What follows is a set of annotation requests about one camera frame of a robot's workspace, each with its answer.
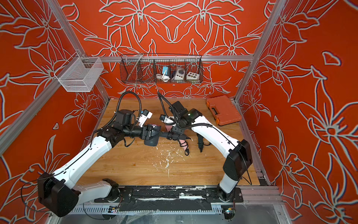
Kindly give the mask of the dark green hair dryer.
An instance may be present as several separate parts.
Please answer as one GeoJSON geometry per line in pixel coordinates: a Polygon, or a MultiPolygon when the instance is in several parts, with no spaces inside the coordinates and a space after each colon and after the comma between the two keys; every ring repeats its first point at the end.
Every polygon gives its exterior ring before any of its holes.
{"type": "Polygon", "coordinates": [[[200,134],[197,134],[198,137],[198,148],[200,150],[200,152],[203,152],[203,148],[204,148],[204,137],[200,134]]]}

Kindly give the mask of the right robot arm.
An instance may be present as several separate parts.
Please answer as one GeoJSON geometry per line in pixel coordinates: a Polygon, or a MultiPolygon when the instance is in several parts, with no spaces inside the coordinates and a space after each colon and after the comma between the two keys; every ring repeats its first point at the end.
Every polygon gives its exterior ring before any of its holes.
{"type": "Polygon", "coordinates": [[[157,94],[165,115],[162,121],[172,126],[171,131],[183,133],[190,129],[209,141],[226,158],[217,195],[223,202],[232,200],[234,189],[252,164],[250,144],[245,139],[239,141],[224,133],[197,109],[187,110],[179,101],[172,104],[160,92],[157,94]]]}

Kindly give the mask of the black hair dryer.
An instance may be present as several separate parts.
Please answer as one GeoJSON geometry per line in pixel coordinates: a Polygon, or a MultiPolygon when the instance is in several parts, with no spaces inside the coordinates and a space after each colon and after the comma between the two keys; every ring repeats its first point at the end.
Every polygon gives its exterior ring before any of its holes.
{"type": "Polygon", "coordinates": [[[157,126],[157,125],[153,125],[153,126],[156,126],[157,135],[154,138],[150,139],[150,140],[144,140],[144,144],[147,145],[147,146],[151,146],[151,147],[157,146],[160,137],[161,138],[166,138],[168,140],[174,140],[174,141],[189,139],[188,136],[186,136],[186,137],[172,137],[171,131],[162,132],[161,131],[161,126],[157,126]]]}

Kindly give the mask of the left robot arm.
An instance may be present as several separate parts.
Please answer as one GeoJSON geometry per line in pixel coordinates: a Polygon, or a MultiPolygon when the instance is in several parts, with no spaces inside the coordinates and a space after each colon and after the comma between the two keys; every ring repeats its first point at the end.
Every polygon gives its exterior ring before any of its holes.
{"type": "Polygon", "coordinates": [[[36,179],[38,202],[44,206],[41,212],[64,217],[79,204],[97,199],[122,203],[124,196],[118,183],[109,178],[89,185],[78,185],[77,182],[98,159],[118,143],[125,142],[127,137],[139,138],[147,146],[156,146],[161,127],[146,124],[150,116],[151,113],[142,108],[138,94],[124,92],[117,102],[114,116],[104,127],[94,131],[89,145],[62,167],[51,173],[44,172],[36,179]],[[137,98],[138,115],[131,110],[120,109],[121,101],[126,95],[137,98]]]}

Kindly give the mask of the pink hair dryer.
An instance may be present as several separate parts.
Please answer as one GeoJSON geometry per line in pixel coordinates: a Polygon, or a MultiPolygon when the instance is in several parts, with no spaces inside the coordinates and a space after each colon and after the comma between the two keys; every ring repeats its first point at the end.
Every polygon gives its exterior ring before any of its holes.
{"type": "MultiPolygon", "coordinates": [[[[170,125],[165,125],[166,130],[169,132],[172,128],[172,126],[170,125]]],[[[179,143],[180,147],[182,147],[184,149],[184,153],[186,156],[189,156],[190,151],[189,151],[189,146],[188,146],[188,142],[186,140],[177,140],[177,142],[179,143]]]]}

